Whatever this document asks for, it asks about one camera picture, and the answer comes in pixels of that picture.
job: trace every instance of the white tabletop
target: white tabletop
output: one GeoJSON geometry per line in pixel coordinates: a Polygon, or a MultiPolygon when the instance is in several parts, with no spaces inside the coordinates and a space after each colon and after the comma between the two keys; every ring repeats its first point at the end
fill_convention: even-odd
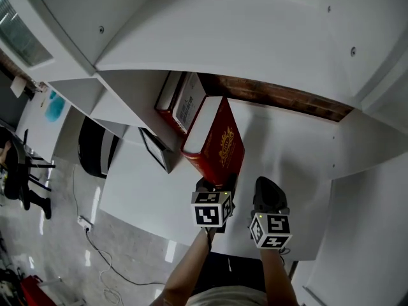
{"type": "Polygon", "coordinates": [[[45,111],[50,103],[51,92],[51,89],[44,93],[37,92],[33,99],[27,102],[16,129],[21,140],[24,140],[24,132],[28,129],[27,146],[47,162],[51,162],[59,134],[71,108],[71,104],[65,101],[59,118],[50,122],[45,117],[45,111]]]}
{"type": "MultiPolygon", "coordinates": [[[[336,123],[278,108],[230,100],[245,145],[233,217],[216,235],[213,251],[259,258],[250,240],[250,212],[256,179],[263,175],[286,193],[293,260],[315,259],[330,198],[332,139],[336,123]]],[[[200,173],[183,157],[167,174],[143,145],[120,142],[103,189],[101,209],[138,228],[190,245],[191,192],[200,173]]]]}

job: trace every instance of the hand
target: hand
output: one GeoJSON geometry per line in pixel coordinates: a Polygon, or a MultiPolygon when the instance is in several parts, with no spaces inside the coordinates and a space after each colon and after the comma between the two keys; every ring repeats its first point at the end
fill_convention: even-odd
{"type": "Polygon", "coordinates": [[[7,141],[6,144],[4,145],[4,150],[7,152],[8,150],[11,149],[11,141],[7,141]]]}

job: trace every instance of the tiled floor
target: tiled floor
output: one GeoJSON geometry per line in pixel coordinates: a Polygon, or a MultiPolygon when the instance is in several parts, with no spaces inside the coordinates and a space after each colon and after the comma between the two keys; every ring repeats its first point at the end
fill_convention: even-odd
{"type": "MultiPolygon", "coordinates": [[[[60,159],[55,163],[57,168],[52,170],[49,182],[53,190],[49,195],[53,212],[51,220],[44,220],[43,212],[36,205],[25,211],[19,201],[1,201],[0,231],[6,247],[14,265],[21,267],[26,274],[37,274],[44,281],[61,277],[64,289],[57,286],[54,289],[58,289],[69,302],[84,299],[88,305],[111,305],[104,296],[105,287],[99,281],[99,272],[106,270],[108,265],[92,249],[84,230],[77,224],[73,165],[60,159]]],[[[44,181],[47,173],[41,176],[44,181]]],[[[94,223],[90,238],[98,248],[112,255],[113,266],[128,279],[139,283],[166,282],[187,247],[177,244],[173,257],[173,242],[99,210],[104,182],[86,174],[81,166],[75,166],[78,212],[94,223]]],[[[45,195],[38,186],[34,186],[34,190],[45,195]]],[[[125,306],[148,305],[157,290],[163,288],[157,284],[135,286],[111,270],[102,278],[107,286],[121,294],[125,306]]],[[[107,297],[115,304],[112,295],[107,297]]]]}

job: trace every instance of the red book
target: red book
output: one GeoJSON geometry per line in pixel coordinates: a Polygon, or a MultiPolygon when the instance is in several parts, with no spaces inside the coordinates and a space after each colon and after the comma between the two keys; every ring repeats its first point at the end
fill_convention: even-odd
{"type": "Polygon", "coordinates": [[[185,71],[170,71],[164,82],[163,88],[157,98],[154,109],[181,137],[186,137],[186,133],[180,124],[173,118],[173,110],[180,95],[181,88],[187,73],[185,71]]]}
{"type": "Polygon", "coordinates": [[[240,173],[245,149],[227,98],[204,99],[181,153],[216,188],[240,173]]]}

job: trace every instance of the brick wall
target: brick wall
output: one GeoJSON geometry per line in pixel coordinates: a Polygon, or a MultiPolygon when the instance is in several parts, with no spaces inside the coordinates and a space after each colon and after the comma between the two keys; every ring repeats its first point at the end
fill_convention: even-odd
{"type": "Polygon", "coordinates": [[[342,120],[353,107],[290,87],[238,77],[198,73],[209,95],[278,106],[333,121],[342,120]]]}

